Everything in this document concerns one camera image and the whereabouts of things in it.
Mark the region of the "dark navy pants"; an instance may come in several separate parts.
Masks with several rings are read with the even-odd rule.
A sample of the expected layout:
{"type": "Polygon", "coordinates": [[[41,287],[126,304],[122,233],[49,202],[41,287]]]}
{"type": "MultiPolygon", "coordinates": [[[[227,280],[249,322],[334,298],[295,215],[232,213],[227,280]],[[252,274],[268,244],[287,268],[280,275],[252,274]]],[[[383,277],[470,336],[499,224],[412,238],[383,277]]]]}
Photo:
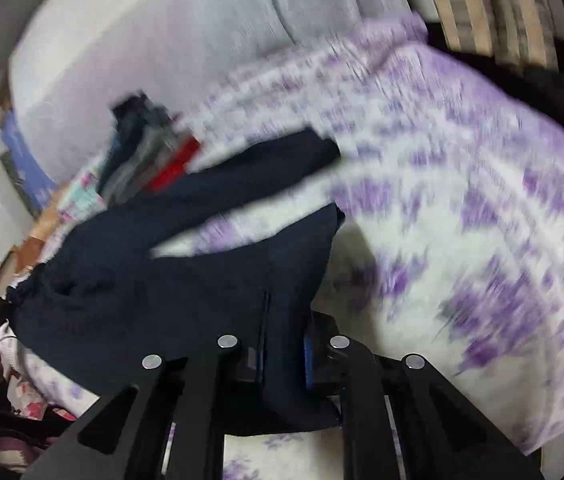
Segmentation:
{"type": "Polygon", "coordinates": [[[333,427],[333,403],[307,389],[303,341],[344,219],[337,206],[227,252],[155,258],[152,250],[339,156],[334,141],[306,129],[96,214],[9,289],[10,326],[47,364],[100,396],[131,382],[145,356],[183,358],[233,335],[256,353],[257,380],[254,392],[236,393],[232,434],[333,427]]]}

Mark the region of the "red folded garment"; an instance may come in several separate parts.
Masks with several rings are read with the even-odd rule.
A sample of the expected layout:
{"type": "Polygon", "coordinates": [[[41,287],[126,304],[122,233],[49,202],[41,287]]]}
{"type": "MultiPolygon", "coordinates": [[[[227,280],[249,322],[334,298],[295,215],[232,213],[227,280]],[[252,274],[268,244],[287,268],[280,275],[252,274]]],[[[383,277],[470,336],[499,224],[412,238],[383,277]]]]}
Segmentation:
{"type": "Polygon", "coordinates": [[[148,183],[144,190],[148,192],[161,192],[175,182],[182,174],[185,174],[187,164],[194,158],[199,151],[201,144],[193,136],[188,136],[180,148],[170,159],[163,169],[158,171],[148,183]]]}

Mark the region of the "purple floral bedspread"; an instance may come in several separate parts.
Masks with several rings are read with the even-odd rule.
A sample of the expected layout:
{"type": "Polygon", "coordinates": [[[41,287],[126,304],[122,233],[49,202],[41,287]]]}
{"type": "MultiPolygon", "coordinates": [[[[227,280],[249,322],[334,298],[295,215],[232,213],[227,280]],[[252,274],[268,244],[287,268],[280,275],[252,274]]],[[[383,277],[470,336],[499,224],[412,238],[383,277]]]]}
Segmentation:
{"type": "Polygon", "coordinates": [[[428,47],[365,21],[233,70],[180,118],[194,169],[311,125],[343,158],[159,248],[193,256],[343,209],[315,305],[383,356],[423,354],[521,450],[564,434],[564,129],[428,47]]]}

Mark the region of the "pastel patterned folded cloth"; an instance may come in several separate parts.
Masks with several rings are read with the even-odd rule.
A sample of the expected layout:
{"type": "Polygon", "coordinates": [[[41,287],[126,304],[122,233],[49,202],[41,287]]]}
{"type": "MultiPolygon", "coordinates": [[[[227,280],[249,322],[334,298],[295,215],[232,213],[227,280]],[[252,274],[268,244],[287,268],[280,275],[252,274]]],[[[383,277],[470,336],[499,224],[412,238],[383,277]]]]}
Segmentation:
{"type": "Polygon", "coordinates": [[[97,192],[98,169],[84,169],[68,185],[57,205],[59,217],[64,222],[81,223],[106,209],[97,192]]]}

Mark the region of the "orange brown pillow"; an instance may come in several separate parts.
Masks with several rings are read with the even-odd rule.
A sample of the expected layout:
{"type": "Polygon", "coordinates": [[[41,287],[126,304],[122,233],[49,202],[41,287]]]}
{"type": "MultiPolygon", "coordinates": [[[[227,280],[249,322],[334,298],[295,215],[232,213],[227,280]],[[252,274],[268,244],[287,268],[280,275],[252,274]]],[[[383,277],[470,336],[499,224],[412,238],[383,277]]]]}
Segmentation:
{"type": "Polygon", "coordinates": [[[50,236],[66,222],[66,215],[48,207],[40,215],[26,240],[16,249],[15,272],[20,274],[31,269],[40,260],[50,236]]]}

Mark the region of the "white embroidered headboard cover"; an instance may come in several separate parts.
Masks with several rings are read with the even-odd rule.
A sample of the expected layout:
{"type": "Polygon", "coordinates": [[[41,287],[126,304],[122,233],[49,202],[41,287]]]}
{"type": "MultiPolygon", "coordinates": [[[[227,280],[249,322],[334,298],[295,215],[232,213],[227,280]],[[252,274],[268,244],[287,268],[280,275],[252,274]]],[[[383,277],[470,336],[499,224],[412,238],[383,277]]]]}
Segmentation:
{"type": "Polygon", "coordinates": [[[236,66],[408,10],[408,0],[46,0],[9,60],[19,131],[62,183],[106,144],[125,94],[181,112],[236,66]]]}

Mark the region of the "blue picture poster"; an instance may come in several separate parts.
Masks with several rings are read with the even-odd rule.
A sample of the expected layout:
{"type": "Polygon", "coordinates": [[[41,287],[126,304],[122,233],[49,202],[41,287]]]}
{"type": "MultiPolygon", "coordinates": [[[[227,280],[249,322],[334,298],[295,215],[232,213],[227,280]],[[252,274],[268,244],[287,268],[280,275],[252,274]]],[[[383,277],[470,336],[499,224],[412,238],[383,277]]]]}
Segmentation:
{"type": "Polygon", "coordinates": [[[0,161],[7,177],[28,213],[33,218],[38,218],[52,200],[58,185],[47,177],[30,153],[19,131],[15,114],[11,110],[4,116],[0,137],[6,146],[0,161]]]}

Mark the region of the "grey folded garment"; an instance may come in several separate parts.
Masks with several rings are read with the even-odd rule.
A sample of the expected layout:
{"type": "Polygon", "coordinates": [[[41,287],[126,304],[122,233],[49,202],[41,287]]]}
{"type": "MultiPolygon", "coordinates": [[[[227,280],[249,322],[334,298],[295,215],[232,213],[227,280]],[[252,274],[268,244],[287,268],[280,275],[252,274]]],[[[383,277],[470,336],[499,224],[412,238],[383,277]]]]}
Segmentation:
{"type": "Polygon", "coordinates": [[[122,204],[140,192],[181,148],[185,133],[172,126],[149,126],[127,162],[117,169],[100,196],[108,206],[122,204]]]}

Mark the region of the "dark blue folded jeans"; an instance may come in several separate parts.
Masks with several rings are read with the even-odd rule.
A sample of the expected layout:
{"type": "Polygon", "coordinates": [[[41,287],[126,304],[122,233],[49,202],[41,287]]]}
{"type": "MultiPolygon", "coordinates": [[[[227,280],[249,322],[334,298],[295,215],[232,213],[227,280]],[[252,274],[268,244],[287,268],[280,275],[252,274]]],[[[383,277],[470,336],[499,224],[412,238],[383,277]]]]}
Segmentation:
{"type": "Polygon", "coordinates": [[[104,166],[99,174],[96,192],[104,195],[104,188],[114,173],[136,152],[148,127],[169,126],[172,122],[166,107],[155,104],[142,91],[129,94],[111,107],[114,134],[104,166]]]}

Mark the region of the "beige checked curtain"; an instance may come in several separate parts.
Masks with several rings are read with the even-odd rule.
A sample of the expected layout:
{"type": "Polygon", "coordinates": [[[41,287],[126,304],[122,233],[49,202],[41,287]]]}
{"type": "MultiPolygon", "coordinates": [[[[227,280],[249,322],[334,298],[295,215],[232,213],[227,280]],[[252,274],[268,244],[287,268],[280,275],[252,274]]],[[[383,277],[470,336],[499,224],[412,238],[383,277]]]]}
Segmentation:
{"type": "Polygon", "coordinates": [[[440,51],[488,58],[514,70],[559,69],[562,0],[408,0],[440,51]]]}

